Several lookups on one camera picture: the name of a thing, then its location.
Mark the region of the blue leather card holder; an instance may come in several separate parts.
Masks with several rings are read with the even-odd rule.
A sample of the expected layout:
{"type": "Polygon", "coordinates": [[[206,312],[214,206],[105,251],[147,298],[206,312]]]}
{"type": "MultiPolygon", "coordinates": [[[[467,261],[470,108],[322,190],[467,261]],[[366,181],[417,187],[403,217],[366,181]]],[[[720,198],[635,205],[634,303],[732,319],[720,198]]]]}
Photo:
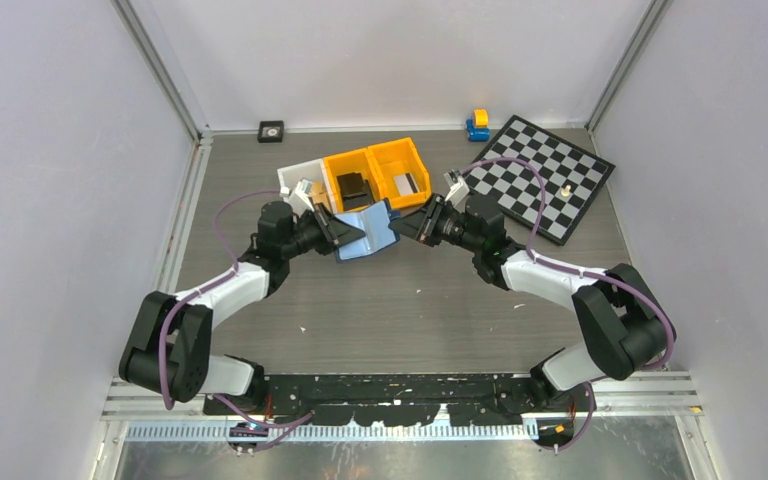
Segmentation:
{"type": "Polygon", "coordinates": [[[368,257],[386,249],[400,240],[400,235],[389,227],[391,221],[401,216],[387,199],[376,202],[355,212],[338,213],[336,218],[364,232],[359,240],[340,246],[335,251],[338,263],[368,257]]]}

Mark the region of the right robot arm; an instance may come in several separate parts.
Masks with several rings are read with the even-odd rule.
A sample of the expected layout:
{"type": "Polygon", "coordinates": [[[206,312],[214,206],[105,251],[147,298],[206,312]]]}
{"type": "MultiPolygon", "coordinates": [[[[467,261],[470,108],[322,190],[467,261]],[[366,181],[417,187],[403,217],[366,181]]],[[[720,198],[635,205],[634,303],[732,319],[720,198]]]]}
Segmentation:
{"type": "Polygon", "coordinates": [[[571,389],[585,382],[624,380],[674,345],[674,327],[633,267],[585,268],[540,255],[508,235],[504,216],[491,198],[473,196],[459,211],[433,195],[389,226],[427,246],[447,242],[460,247],[472,253],[484,282],[540,297],[575,314],[582,342],[531,371],[531,397],[544,410],[558,409],[571,389]]]}

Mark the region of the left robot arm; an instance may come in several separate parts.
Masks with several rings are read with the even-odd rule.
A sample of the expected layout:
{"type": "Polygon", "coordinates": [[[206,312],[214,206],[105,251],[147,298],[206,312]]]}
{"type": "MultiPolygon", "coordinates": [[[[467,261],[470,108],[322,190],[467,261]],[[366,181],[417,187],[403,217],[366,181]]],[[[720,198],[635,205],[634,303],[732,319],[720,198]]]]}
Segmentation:
{"type": "Polygon", "coordinates": [[[282,201],[265,204],[250,245],[224,273],[178,293],[154,291],[138,310],[120,359],[119,377],[160,394],[166,406],[198,394],[226,394],[240,412],[258,412],[267,398],[255,362],[214,355],[214,330],[283,284],[292,259],[322,255],[363,239],[352,226],[317,205],[301,215],[282,201]]]}

